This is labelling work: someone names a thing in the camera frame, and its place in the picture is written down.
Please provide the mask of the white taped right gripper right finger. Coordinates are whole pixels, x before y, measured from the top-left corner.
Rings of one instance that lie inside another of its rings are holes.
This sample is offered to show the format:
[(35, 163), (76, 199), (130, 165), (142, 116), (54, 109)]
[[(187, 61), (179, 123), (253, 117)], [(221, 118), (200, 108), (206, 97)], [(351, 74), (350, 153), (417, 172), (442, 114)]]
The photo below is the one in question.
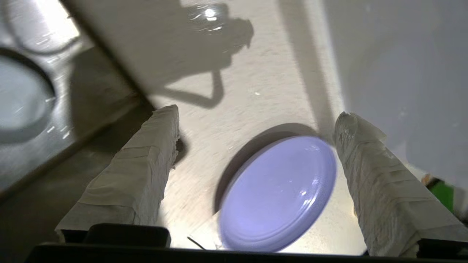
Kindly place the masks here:
[(386, 148), (384, 136), (347, 112), (333, 133), (369, 256), (466, 258), (467, 227)]

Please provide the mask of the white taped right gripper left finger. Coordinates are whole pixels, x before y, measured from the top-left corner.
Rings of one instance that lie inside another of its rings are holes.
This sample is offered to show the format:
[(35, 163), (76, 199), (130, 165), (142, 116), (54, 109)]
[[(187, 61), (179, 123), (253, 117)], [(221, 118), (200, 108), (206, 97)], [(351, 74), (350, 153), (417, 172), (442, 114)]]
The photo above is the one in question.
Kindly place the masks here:
[(60, 241), (100, 223), (156, 226), (179, 138), (178, 107), (154, 111), (56, 226)]

